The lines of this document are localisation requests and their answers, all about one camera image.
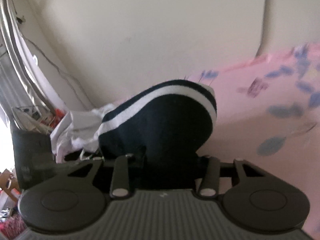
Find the white stripe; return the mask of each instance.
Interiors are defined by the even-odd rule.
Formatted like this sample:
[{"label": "white stripe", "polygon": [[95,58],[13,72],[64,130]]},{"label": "white stripe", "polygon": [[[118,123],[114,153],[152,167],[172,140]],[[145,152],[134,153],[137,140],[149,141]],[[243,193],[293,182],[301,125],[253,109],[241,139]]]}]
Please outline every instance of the white stripe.
[{"label": "white stripe", "polygon": [[169,94],[187,96],[199,102],[208,111],[212,120],[212,126],[214,126],[217,119],[216,111],[213,105],[211,104],[211,102],[203,94],[201,94],[197,90],[194,90],[190,87],[172,85],[172,86],[162,87],[150,92],[149,94],[145,95],[144,97],[136,101],[134,104],[129,106],[127,109],[123,110],[113,119],[107,122],[103,122],[100,125],[99,130],[97,131],[98,135],[118,128],[122,123],[126,122],[135,114],[137,114],[152,99],[157,98],[159,96],[163,96],[163,95],[169,95]]},{"label": "white stripe", "polygon": [[214,90],[212,87],[205,85],[205,84],[202,84],[202,83],[197,83],[197,84],[202,86],[203,88],[207,89],[213,95],[213,97],[215,97]]}]

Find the white wall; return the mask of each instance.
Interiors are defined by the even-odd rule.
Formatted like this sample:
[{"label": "white wall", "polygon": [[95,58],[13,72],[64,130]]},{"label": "white wall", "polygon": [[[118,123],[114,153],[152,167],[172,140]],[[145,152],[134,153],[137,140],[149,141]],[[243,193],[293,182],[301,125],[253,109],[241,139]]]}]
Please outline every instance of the white wall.
[{"label": "white wall", "polygon": [[[29,39],[31,39],[35,44],[37,44],[45,54],[62,70],[66,70],[65,66],[58,58],[52,47],[47,42],[45,35],[43,34],[38,21],[36,20],[28,0],[13,0],[18,16],[24,16],[26,22],[21,26],[21,32]],[[76,98],[75,93],[69,87],[64,79],[58,74],[56,69],[47,62],[47,60],[34,48],[33,45],[26,41],[31,53],[36,54],[38,58],[38,65],[52,87],[59,94],[60,98],[66,103],[70,110],[85,110],[91,109],[92,106],[85,98],[85,96],[80,92],[80,90],[75,86],[79,97],[82,99],[86,108],[82,103]]]},{"label": "white wall", "polygon": [[320,0],[270,0],[265,52],[320,41]]},{"label": "white wall", "polygon": [[264,0],[29,0],[97,105],[254,57]]}]

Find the gray platform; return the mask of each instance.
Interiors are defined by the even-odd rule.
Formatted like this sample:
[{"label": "gray platform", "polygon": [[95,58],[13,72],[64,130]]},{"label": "gray platform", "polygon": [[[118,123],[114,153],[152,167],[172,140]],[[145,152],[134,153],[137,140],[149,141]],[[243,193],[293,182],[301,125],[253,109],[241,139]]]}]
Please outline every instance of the gray platform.
[{"label": "gray platform", "polygon": [[217,203],[191,191],[137,191],[113,201],[103,216],[84,230],[64,236],[27,230],[18,240],[310,240],[296,230],[277,236],[248,232],[231,223]]}]

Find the black handle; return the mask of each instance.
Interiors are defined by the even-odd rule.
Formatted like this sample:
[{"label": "black handle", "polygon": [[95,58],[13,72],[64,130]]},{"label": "black handle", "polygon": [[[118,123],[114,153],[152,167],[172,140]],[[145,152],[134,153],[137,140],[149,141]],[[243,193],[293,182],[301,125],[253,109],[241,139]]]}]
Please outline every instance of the black handle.
[{"label": "black handle", "polygon": [[124,198],[129,195],[128,158],[123,155],[116,159],[110,187],[111,198]]},{"label": "black handle", "polygon": [[201,197],[215,198],[219,193],[220,160],[214,157],[209,159],[207,172],[202,179],[198,194]]}]

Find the curtain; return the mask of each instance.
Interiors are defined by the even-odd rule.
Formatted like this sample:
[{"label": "curtain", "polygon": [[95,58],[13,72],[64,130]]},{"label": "curtain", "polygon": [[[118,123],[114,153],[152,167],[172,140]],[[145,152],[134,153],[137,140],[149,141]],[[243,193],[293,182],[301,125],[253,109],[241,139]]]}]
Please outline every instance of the curtain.
[{"label": "curtain", "polygon": [[[42,106],[38,107],[40,114],[48,110],[55,114],[56,108],[66,110],[65,104],[32,59],[8,0],[0,0],[0,29],[0,118],[5,123],[8,120],[14,122],[13,107]],[[55,104],[48,100],[48,94]]]}]

